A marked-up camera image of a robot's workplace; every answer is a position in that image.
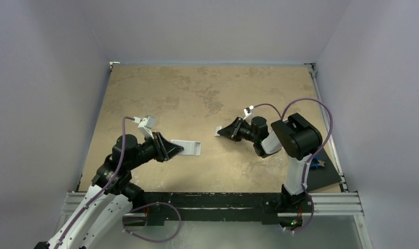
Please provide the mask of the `white battery cover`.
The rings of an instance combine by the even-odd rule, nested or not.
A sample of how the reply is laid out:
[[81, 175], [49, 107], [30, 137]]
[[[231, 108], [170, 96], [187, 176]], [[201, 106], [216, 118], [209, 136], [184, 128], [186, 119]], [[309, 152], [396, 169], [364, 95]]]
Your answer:
[[221, 136], [220, 133], [219, 133], [221, 130], [222, 130], [222, 126], [217, 126], [215, 128], [214, 136]]

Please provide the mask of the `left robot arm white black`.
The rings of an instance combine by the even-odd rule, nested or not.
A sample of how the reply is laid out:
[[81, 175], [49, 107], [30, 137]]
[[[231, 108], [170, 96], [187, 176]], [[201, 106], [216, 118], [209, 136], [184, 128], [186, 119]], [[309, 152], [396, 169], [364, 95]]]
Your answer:
[[131, 170], [150, 160], [168, 161], [183, 151], [183, 146], [159, 132], [142, 144], [134, 135], [120, 136], [74, 213], [51, 239], [38, 242], [35, 248], [95, 248], [125, 214], [150, 207], [144, 190], [131, 183]]

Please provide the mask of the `blue handled pliers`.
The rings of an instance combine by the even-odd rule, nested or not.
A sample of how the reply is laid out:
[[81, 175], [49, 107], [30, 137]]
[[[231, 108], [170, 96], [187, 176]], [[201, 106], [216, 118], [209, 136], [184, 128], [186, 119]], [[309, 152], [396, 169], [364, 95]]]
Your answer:
[[311, 169], [323, 169], [326, 167], [326, 162], [323, 160], [320, 160], [317, 157], [314, 157], [310, 163]]

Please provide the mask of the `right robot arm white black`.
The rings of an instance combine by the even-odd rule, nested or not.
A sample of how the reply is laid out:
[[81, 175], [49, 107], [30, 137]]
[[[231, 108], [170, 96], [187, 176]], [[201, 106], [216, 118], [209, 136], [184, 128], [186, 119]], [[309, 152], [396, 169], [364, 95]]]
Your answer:
[[288, 176], [275, 208], [293, 211], [306, 196], [308, 168], [322, 145], [322, 135], [299, 113], [271, 123], [271, 128], [268, 129], [267, 120], [261, 116], [250, 120], [237, 117], [228, 126], [217, 127], [215, 134], [234, 142], [253, 143], [255, 153], [261, 158], [284, 150], [289, 156]]

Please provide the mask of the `aluminium table rail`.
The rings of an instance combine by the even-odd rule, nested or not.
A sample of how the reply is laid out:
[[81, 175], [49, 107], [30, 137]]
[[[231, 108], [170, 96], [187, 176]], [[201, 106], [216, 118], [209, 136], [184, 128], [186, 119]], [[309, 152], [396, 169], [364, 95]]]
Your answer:
[[[319, 87], [318, 87], [318, 84], [317, 84], [317, 80], [316, 80], [316, 75], [317, 75], [318, 71], [315, 69], [315, 63], [305, 63], [304, 65], [308, 69], [308, 72], [309, 72], [310, 77], [312, 79], [312, 83], [313, 83], [313, 86], [314, 86], [316, 98], [320, 102], [323, 102], [323, 100], [321, 98], [320, 91], [319, 91]], [[321, 113], [322, 113], [322, 117], [323, 117], [323, 123], [324, 123], [324, 126], [326, 128], [326, 131], [327, 132], [330, 132], [331, 125], [330, 125], [330, 115], [329, 115], [329, 112], [327, 111], [327, 109], [322, 104], [319, 104], [319, 106], [320, 106], [320, 109], [321, 109]], [[334, 140], [333, 140], [333, 136], [332, 135], [330, 135], [330, 137], [329, 137], [329, 139], [327, 141], [327, 146], [328, 146], [328, 148], [330, 150], [330, 160], [333, 163], [333, 165], [335, 166], [337, 172], [339, 173], [340, 177], [343, 180], [342, 183], [340, 183], [340, 186], [342, 186], [344, 192], [349, 192], [348, 191], [348, 187], [346, 185], [345, 175], [344, 175], [343, 170], [342, 170], [342, 167], [341, 167], [340, 159], [339, 159], [339, 156], [337, 154], [336, 145], [334, 143]], [[364, 212], [363, 212], [362, 205], [360, 203], [360, 198], [359, 198], [358, 193], [356, 193], [356, 195], [357, 195], [357, 198], [359, 199], [358, 206], [360, 208], [360, 211], [357, 212], [354, 215], [354, 217], [356, 217], [356, 216], [364, 217]]]

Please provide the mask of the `white remote control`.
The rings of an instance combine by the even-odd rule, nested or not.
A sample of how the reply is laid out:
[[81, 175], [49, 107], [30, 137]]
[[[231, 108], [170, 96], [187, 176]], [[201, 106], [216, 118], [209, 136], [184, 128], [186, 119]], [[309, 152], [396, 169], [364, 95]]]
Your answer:
[[183, 147], [179, 153], [180, 156], [200, 156], [201, 154], [201, 142], [185, 140], [171, 140], [171, 142]]

